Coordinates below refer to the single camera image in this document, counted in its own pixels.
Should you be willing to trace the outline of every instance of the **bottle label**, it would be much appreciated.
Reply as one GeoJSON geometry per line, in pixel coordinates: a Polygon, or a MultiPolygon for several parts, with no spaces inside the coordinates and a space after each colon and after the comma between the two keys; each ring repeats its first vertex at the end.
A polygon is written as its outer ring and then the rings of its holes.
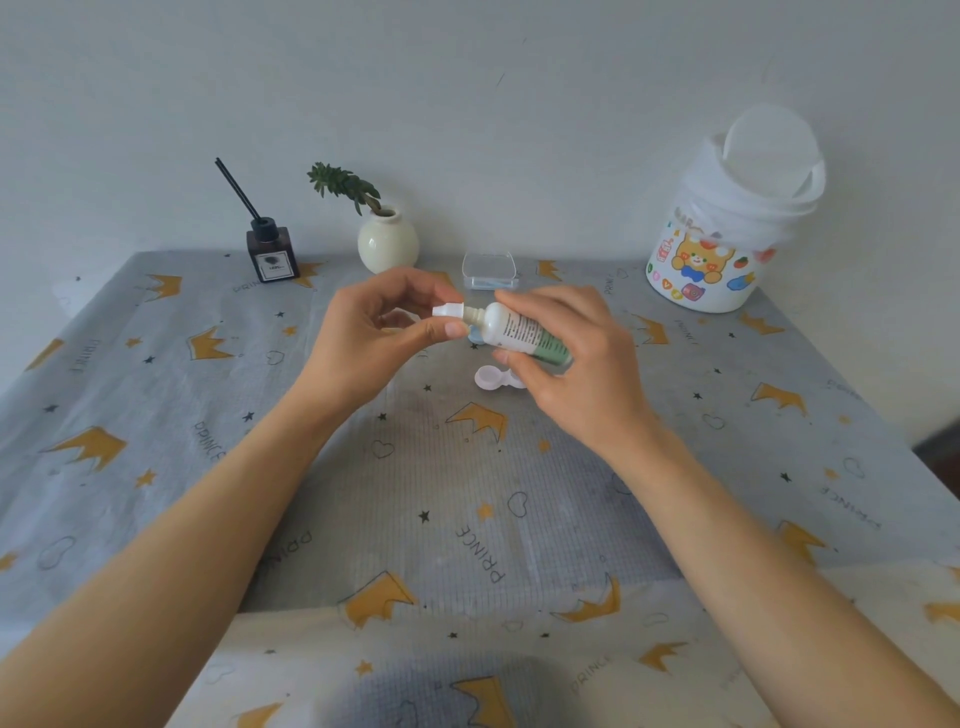
{"type": "Polygon", "coordinates": [[[511,312],[500,336],[509,341],[510,348],[528,353],[547,364],[565,364],[570,352],[564,342],[544,329],[533,319],[511,312]]]}
{"type": "Polygon", "coordinates": [[[289,279],[294,277],[293,266],[286,251],[261,253],[255,257],[256,267],[264,280],[289,279]]]}

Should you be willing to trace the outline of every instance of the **hand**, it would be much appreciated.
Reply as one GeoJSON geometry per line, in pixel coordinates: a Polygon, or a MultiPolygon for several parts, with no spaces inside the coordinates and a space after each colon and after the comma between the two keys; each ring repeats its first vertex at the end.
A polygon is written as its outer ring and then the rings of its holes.
{"type": "Polygon", "coordinates": [[[643,397],[634,339],[590,286],[550,286],[527,294],[497,291],[497,299],[540,322],[573,354],[561,376],[548,374],[530,356],[493,354],[520,377],[538,407],[566,432],[608,462],[621,447],[635,449],[660,428],[643,397]]]}
{"type": "Polygon", "coordinates": [[[345,419],[376,397],[415,353],[468,334],[460,319],[431,316],[433,306],[462,300],[455,288],[413,268],[392,268],[341,288],[292,395],[345,419]]]}

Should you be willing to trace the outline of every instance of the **person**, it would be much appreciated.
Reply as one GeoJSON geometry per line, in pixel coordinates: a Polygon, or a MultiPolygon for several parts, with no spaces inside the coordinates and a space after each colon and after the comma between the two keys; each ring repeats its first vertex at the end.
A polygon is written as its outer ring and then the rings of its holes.
{"type": "MultiPolygon", "coordinates": [[[[660,423],[632,336],[596,290],[496,297],[559,336],[574,359],[554,376],[525,354],[494,358],[630,487],[782,725],[960,726],[960,708],[937,684],[660,423]]],[[[431,317],[434,305],[461,300],[413,269],[339,290],[276,407],[0,663],[0,726],[164,725],[324,443],[407,359],[467,334],[461,321],[431,317]]]]}

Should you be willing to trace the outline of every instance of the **clear plastic box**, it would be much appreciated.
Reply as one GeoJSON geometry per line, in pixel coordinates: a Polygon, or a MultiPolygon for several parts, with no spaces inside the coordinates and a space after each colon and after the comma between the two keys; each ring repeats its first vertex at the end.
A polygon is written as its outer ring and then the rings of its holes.
{"type": "Polygon", "coordinates": [[[516,263],[509,253],[464,255],[464,286],[474,291],[494,291],[497,288],[516,288],[516,263]]]}

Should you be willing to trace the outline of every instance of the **vase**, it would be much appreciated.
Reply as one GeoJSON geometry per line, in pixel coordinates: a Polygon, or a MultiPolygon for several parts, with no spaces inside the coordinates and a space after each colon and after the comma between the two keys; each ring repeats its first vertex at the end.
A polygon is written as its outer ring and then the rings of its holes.
{"type": "Polygon", "coordinates": [[[383,205],[381,213],[369,210],[367,222],[357,235],[360,259],[373,273],[383,273],[399,265],[413,265],[420,255],[417,231],[400,211],[383,205]]]}

